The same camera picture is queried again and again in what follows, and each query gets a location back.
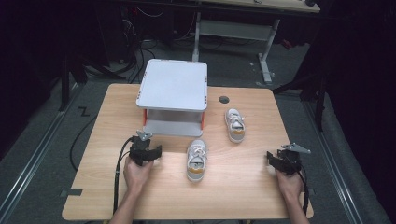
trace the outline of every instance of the shoe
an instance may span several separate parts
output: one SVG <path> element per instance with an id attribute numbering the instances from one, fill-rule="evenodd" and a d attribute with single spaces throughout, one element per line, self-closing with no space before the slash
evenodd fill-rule
<path id="1" fill-rule="evenodd" d="M 207 149 L 205 142 L 196 139 L 187 148 L 187 177 L 191 182 L 198 182 L 204 177 Z"/>
<path id="2" fill-rule="evenodd" d="M 239 111 L 229 109 L 225 112 L 225 122 L 227 123 L 228 136 L 234 143 L 240 143 L 245 137 L 245 123 Z"/>

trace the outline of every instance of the hand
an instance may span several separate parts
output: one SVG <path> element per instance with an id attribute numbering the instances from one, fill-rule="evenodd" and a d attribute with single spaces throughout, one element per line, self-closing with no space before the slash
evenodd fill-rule
<path id="1" fill-rule="evenodd" d="M 297 173 L 285 175 L 277 169 L 276 176 L 280 192 L 285 201 L 298 201 L 300 193 L 304 190 L 304 184 L 300 176 Z"/>
<path id="2" fill-rule="evenodd" d="M 127 186 L 127 193 L 140 193 L 149 179 L 149 173 L 154 161 L 150 161 L 143 166 L 139 166 L 130 158 L 125 159 L 124 178 Z"/>
<path id="3" fill-rule="evenodd" d="M 292 224 L 309 224 L 308 218 L 306 218 L 299 201 L 300 193 L 304 189 L 303 180 L 297 173 L 285 175 L 277 169 L 276 176 L 280 192 L 288 208 L 290 222 Z"/>
<path id="4" fill-rule="evenodd" d="M 113 218 L 111 218 L 111 224 L 132 223 L 137 199 L 149 179 L 149 173 L 153 164 L 154 161 L 150 161 L 143 166 L 138 166 L 130 157 L 125 159 L 123 173 L 128 189 L 122 198 L 119 208 Z"/>

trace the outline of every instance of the black circle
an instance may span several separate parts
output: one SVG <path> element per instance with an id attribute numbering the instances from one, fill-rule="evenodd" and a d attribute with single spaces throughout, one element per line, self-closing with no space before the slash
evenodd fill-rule
<path id="1" fill-rule="evenodd" d="M 219 101 L 220 101 L 222 104 L 228 104 L 228 103 L 230 102 L 230 98 L 228 98 L 227 96 L 220 96 L 220 97 L 219 97 Z"/>

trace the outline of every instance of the white shelf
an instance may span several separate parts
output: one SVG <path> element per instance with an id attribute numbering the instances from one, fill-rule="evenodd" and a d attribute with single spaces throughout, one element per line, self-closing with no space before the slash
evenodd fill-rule
<path id="1" fill-rule="evenodd" d="M 207 107 L 205 63 L 152 59 L 136 97 L 146 133 L 201 136 Z"/>

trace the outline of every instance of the wooden table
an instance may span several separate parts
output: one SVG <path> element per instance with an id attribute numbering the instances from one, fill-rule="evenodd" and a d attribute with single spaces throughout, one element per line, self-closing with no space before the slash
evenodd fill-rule
<path id="1" fill-rule="evenodd" d="M 123 143 L 142 128 L 143 111 L 136 106 L 139 86 L 109 86 L 92 130 L 63 217 L 67 220 L 107 220 L 112 217 L 116 163 Z M 220 96 L 230 99 L 228 104 Z M 245 117 L 247 132 L 240 144 L 227 134 L 224 113 L 236 108 Z M 192 137 L 155 135 L 150 147 L 163 145 L 138 202 L 135 219 L 262 219 L 287 217 L 272 167 L 264 158 L 288 144 L 274 95 L 266 89 L 208 87 L 204 134 L 208 161 L 204 179 L 186 176 L 187 146 Z M 126 190 L 120 175 L 120 199 Z M 312 207 L 308 217 L 313 216 Z"/>

